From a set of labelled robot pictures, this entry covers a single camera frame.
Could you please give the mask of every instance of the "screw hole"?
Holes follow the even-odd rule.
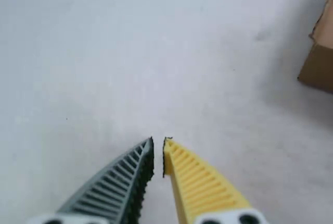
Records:
[[[44,224],[62,224],[61,220],[53,219],[45,222]]]
[[[259,224],[259,220],[253,215],[242,215],[239,217],[241,224]]]
[[[201,224],[221,224],[221,223],[215,220],[205,220]]]

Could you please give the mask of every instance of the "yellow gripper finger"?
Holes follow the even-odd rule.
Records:
[[[208,212],[251,208],[226,178],[172,138],[165,138],[163,155],[163,176],[171,177],[180,224],[193,224]]]

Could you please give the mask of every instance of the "brown cardboard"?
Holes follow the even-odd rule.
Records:
[[[307,85],[333,92],[333,0],[327,0],[310,37],[314,44],[298,79]]]

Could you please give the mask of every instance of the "white surface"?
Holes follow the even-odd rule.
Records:
[[[42,214],[31,218],[27,224],[45,224],[50,221],[61,221],[61,224],[110,224],[106,218],[89,215]]]
[[[202,224],[206,221],[215,221],[216,223],[222,224],[242,224],[241,218],[247,217],[255,218],[260,224],[269,224],[263,214],[254,208],[242,208],[238,210],[222,211],[222,212],[211,212],[199,215],[196,217],[194,224]]]
[[[325,0],[0,0],[0,218],[57,210],[156,144],[144,223],[177,223],[162,142],[214,165],[270,223],[333,219],[333,96],[302,86]]]

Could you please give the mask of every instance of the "cardboard box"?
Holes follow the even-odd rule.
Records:
[[[298,80],[318,89],[333,92],[333,0],[327,0],[310,37],[314,44]]]

